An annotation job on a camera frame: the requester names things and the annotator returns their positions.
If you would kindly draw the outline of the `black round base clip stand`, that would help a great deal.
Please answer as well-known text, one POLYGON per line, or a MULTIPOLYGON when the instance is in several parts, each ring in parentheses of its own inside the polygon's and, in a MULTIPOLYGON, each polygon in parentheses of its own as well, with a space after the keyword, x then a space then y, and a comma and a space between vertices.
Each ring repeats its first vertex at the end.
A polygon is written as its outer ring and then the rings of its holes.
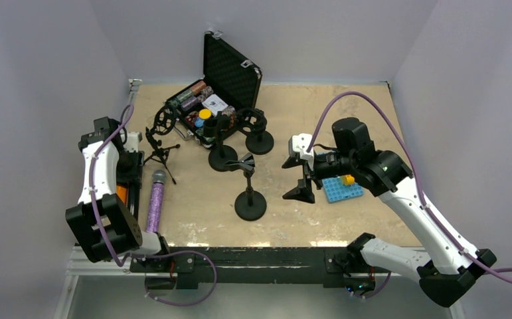
POLYGON ((230 117, 218 112, 216 116, 205 121, 203 134, 206 138, 214 138, 215 147, 210 151, 208 163, 215 171, 226 171, 228 161, 236 161, 238 154, 235 149, 224 145, 223 131, 229 127, 230 117))

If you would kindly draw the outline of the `blue lego baseplate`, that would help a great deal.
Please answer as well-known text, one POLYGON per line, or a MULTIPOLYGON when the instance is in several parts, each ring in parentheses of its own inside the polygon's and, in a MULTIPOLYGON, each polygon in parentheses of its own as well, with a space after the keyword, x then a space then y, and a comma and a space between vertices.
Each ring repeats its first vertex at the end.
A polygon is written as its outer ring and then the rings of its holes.
POLYGON ((322 179, 321 182, 328 203, 355 199, 365 194, 364 189, 356 181, 352 185, 343 185, 340 176, 322 179))

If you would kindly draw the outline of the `orange lego brick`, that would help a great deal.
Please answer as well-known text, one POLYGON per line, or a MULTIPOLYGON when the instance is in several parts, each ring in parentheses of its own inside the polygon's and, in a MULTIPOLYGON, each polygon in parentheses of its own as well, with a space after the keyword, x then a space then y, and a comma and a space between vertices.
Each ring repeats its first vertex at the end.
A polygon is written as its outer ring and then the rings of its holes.
POLYGON ((355 183, 355 178, 352 175, 343 175, 340 177, 343 185, 352 185, 355 183))

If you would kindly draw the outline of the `black shock mount round stand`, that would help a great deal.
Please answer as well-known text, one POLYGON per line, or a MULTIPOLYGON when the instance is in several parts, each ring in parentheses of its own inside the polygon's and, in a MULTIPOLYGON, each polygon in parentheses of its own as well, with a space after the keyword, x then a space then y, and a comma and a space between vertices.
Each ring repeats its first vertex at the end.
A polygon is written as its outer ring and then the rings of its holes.
POLYGON ((250 153, 264 155, 274 147, 274 138, 266 130, 267 119, 264 111, 257 108, 243 108, 236 113, 237 129, 246 136, 245 145, 250 153))

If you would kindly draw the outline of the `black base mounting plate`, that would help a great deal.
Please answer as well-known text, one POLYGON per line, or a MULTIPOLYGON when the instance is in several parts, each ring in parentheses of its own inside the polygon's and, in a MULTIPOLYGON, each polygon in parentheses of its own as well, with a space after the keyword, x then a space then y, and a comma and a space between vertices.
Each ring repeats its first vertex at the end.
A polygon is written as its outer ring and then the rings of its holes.
POLYGON ((346 247, 172 247, 168 259, 131 262, 150 289, 197 289, 200 284, 318 284, 363 289, 387 271, 356 261, 346 247))

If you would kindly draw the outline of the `purple glitter microphone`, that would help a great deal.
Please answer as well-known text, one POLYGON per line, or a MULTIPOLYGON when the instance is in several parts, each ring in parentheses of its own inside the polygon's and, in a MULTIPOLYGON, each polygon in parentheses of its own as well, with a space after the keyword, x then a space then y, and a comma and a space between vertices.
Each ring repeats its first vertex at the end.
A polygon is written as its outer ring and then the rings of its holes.
POLYGON ((167 174, 158 169, 152 174, 151 195, 149 198, 149 208, 146 219, 146 233, 158 233, 161 220, 161 210, 163 206, 163 196, 167 174))

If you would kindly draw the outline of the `orange microphone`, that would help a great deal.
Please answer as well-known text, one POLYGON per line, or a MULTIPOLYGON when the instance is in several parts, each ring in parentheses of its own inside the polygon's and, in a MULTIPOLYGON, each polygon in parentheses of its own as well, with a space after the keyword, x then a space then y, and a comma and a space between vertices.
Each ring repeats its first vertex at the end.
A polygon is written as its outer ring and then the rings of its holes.
POLYGON ((128 202, 128 187, 125 185, 117 184, 116 193, 117 193, 117 196, 126 205, 128 202))

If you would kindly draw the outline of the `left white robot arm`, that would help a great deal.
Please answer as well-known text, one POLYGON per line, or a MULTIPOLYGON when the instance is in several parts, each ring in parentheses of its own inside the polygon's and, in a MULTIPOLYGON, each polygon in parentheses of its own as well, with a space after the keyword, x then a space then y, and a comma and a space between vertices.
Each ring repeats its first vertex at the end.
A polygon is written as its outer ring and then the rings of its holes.
POLYGON ((94 120, 94 131, 84 134, 78 148, 84 158, 84 185, 76 206, 65 218, 76 242, 92 263, 110 261, 113 254, 146 257, 157 272, 167 270, 172 254, 157 231, 143 231, 137 221, 144 152, 139 132, 117 132, 120 122, 109 117, 94 120))

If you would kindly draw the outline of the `black poker chip case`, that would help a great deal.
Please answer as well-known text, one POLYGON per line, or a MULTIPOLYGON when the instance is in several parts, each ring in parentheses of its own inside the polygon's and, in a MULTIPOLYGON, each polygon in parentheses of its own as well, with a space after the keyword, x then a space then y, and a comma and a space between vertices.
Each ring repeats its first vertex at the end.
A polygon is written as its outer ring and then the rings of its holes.
POLYGON ((203 40, 202 78, 164 101, 155 115, 155 131, 162 136, 166 135, 179 122, 200 145, 212 148, 214 140, 202 135, 202 129, 196 127, 193 120, 187 119, 204 108, 202 103, 197 102, 188 109, 182 107, 184 101, 202 93, 201 89, 194 90, 193 87, 204 82, 206 88, 211 88, 211 94, 216 94, 223 102, 240 111, 255 108, 261 81, 262 70, 257 64, 223 40, 220 32, 206 31, 203 40))

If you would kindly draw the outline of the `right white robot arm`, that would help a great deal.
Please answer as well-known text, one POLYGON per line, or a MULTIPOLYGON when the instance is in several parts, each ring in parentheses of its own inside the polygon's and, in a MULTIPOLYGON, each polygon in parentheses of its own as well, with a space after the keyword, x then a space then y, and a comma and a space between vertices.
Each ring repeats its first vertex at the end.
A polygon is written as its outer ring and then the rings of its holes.
POLYGON ((284 168, 301 166, 303 176, 285 199, 313 203, 324 179, 350 175, 391 208, 421 242, 420 249, 399 247, 363 233, 347 247, 341 268, 380 267, 417 282, 439 306, 457 302, 496 262, 489 249, 463 238, 417 190, 412 170, 395 152, 376 149, 367 126, 357 118, 332 125, 335 149, 318 154, 310 134, 289 139, 284 168))

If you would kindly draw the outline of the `black tripod shock mount stand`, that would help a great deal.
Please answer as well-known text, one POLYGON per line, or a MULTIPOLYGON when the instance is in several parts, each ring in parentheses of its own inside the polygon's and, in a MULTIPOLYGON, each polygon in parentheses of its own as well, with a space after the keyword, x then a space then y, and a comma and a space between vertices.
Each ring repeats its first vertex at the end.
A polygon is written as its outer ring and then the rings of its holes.
POLYGON ((169 174, 174 185, 177 184, 177 181, 167 166, 167 160, 169 159, 170 151, 179 149, 181 145, 175 144, 164 147, 161 137, 169 134, 175 127, 176 122, 177 113, 174 107, 165 104, 159 109, 155 115, 153 126, 151 128, 145 128, 145 137, 152 148, 152 153, 144 159, 144 163, 147 163, 150 160, 161 163, 169 174))

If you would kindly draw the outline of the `white card deck box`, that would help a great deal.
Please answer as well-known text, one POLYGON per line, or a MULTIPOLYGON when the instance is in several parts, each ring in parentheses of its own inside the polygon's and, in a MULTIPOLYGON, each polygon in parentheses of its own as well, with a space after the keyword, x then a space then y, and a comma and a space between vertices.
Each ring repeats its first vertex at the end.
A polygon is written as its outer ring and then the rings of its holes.
POLYGON ((203 102, 202 105, 211 111, 213 116, 216 116, 219 112, 223 112, 229 105, 222 100, 217 94, 211 94, 203 102))

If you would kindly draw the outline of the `black microphone silver grille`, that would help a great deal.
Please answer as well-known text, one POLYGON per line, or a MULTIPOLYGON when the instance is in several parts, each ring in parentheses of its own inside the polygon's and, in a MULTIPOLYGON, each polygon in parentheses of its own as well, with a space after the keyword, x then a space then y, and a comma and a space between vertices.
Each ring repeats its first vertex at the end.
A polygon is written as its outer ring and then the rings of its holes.
POLYGON ((139 200, 143 179, 144 152, 130 153, 131 167, 127 171, 129 186, 128 208, 136 220, 139 217, 139 200))

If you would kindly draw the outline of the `yellow round chip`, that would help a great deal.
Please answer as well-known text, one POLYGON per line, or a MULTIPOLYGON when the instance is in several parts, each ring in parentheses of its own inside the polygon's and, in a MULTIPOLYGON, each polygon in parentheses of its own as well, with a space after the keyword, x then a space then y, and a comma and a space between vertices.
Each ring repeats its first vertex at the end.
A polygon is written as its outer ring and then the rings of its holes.
POLYGON ((211 116, 212 112, 206 108, 202 109, 198 114, 198 117, 202 120, 208 120, 211 116))

